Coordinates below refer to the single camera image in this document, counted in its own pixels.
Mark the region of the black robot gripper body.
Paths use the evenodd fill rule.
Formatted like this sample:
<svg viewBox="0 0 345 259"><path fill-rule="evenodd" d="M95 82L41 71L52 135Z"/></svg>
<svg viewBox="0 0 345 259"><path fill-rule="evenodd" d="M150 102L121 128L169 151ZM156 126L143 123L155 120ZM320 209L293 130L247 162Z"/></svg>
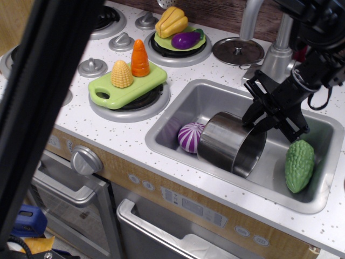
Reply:
<svg viewBox="0 0 345 259"><path fill-rule="evenodd" d="M305 84L297 73L292 72L279 84L261 70L256 70L244 86L253 96L253 102L259 100L264 106L265 113L256 124L267 115L275 117L278 123L274 128L290 142L309 132L301 103L315 93L315 88Z"/></svg>

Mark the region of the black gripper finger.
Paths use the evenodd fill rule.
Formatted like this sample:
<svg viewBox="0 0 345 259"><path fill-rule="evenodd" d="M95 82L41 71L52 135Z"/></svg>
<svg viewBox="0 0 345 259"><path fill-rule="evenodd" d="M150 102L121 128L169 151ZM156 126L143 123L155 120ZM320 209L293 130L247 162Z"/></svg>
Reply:
<svg viewBox="0 0 345 259"><path fill-rule="evenodd" d="M257 124L255 124L254 128L252 129L251 133L253 135L257 135L260 133L267 132L268 130L274 128L277 124L277 120L275 117L267 115L265 118L260 120Z"/></svg>
<svg viewBox="0 0 345 259"><path fill-rule="evenodd" d="M244 127L256 125L257 120L264 115L264 113L263 104L259 100L254 101L243 115L242 125Z"/></svg>

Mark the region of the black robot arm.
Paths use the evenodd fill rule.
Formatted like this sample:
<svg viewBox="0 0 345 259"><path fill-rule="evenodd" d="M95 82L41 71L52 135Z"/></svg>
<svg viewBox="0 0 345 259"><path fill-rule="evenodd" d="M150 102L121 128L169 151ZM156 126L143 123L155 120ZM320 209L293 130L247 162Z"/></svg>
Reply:
<svg viewBox="0 0 345 259"><path fill-rule="evenodd" d="M316 50L316 54L338 54L344 50L344 22L337 21L336 29L324 17L328 17L331 3L341 1L276 1L282 11L292 15L298 28L295 42L302 42ZM24 31L18 62L15 64L10 79L5 88L1 101L1 176L3 187L1 194L13 184L13 200L9 203L8 212L14 212L19 206L19 199L24 197L25 183L33 176L34 166L38 162L39 153L47 142L53 125L61 109L67 90L77 69L78 62L84 52L97 16L104 1L36 1L33 4L28 24ZM206 196L218 199L226 206L235 204L235 196L230 190L244 189L232 187L235 183L225 183L225 180L213 180L212 166L206 162L196 160L198 165L185 161L190 156L182 155L181 159L154 152L154 160L159 156L165 157L168 166L180 166L185 171L199 167L204 176L193 179L191 175L173 176L173 169L159 169L153 162L143 163L146 168L161 173L188 188L194 189ZM316 217L328 222L337 223L338 230L331 230L329 240L326 234L317 234L312 230L312 216L296 216L295 223L287 218L288 209L273 208L268 205L266 210L259 208L264 205L263 198L258 194L250 194L252 201L240 198L239 209L251 216L280 229L290 235L315 244L333 254L344 254L344 207L336 209L336 202L340 201L335 195L340 195L340 183L330 180L330 205L326 205L329 212L319 212Z"/></svg>

